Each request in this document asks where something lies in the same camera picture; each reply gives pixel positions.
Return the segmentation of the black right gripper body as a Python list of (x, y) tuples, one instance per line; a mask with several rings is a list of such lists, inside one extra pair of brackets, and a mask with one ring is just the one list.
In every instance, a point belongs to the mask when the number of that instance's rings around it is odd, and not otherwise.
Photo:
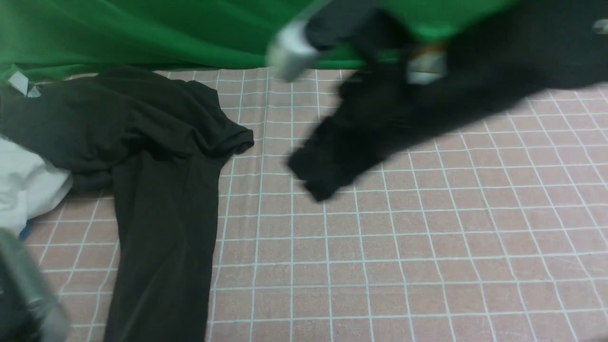
[(413, 145), (409, 105), (422, 84), (358, 71), (337, 87), (340, 104), (287, 158), (317, 202), (330, 199), (376, 165)]

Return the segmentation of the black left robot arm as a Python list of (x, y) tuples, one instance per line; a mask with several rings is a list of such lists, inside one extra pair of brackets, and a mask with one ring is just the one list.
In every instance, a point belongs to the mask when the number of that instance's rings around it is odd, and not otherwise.
[(65, 342), (70, 320), (37, 262), (12, 231), (0, 230), (0, 340)]

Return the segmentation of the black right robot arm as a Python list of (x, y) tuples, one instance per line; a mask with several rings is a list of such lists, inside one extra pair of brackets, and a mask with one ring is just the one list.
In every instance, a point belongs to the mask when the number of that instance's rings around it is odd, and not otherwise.
[(313, 199), (330, 199), (363, 173), (547, 89), (607, 81), (605, 0), (517, 0), (476, 19), (445, 45), (445, 73), (411, 84), (422, 46), (386, 9), (347, 38), (365, 65), (338, 88), (341, 103), (287, 159)]

